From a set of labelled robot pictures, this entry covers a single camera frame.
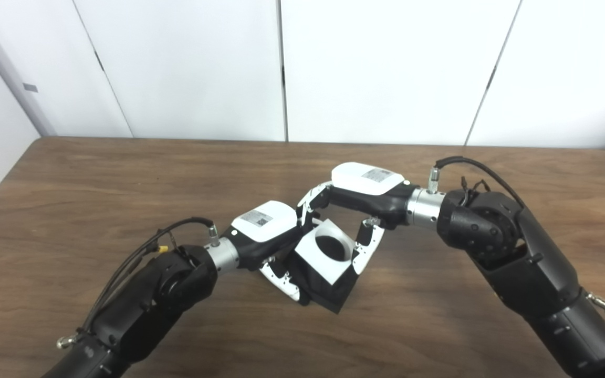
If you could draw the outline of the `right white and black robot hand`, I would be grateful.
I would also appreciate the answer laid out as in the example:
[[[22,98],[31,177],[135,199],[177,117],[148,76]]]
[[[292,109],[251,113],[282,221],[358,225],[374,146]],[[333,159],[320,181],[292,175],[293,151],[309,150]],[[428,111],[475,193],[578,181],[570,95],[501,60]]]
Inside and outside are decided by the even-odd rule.
[[[350,265],[361,275],[376,251],[385,230],[414,223],[411,200],[419,186],[401,174],[354,161],[342,163],[331,171],[331,179],[310,189],[296,208],[298,225],[312,230],[317,209],[329,204],[368,215],[360,223]]]

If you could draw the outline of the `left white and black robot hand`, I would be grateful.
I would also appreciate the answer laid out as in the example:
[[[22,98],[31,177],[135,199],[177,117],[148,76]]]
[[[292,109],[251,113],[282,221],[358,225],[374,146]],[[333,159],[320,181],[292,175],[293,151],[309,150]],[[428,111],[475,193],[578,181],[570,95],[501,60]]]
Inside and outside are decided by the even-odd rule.
[[[284,266],[284,258],[303,235],[292,207],[268,201],[233,219],[220,237],[218,248],[224,256],[221,263],[215,263],[216,268],[221,272],[231,268],[259,271],[283,294],[307,306],[309,295]]]

